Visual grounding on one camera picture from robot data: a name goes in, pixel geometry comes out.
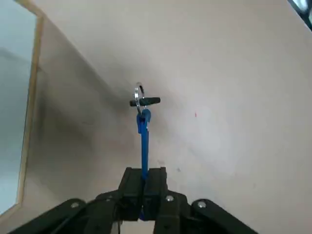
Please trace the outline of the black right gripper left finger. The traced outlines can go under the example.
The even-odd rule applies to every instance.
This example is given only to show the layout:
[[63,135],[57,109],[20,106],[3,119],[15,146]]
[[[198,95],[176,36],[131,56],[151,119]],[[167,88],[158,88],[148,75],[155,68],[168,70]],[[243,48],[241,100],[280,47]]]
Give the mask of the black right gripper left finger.
[[137,221],[142,208],[141,169],[126,168],[117,190],[86,202],[69,199],[15,228],[13,234],[111,234],[123,221]]

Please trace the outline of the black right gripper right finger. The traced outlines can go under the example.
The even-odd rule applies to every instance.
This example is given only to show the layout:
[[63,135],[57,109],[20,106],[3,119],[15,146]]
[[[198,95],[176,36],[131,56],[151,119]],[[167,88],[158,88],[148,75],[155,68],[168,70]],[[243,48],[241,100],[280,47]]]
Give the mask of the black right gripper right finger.
[[188,203],[184,194],[168,189],[164,167],[151,168],[143,191],[145,220],[155,234],[254,234],[255,230],[209,199]]

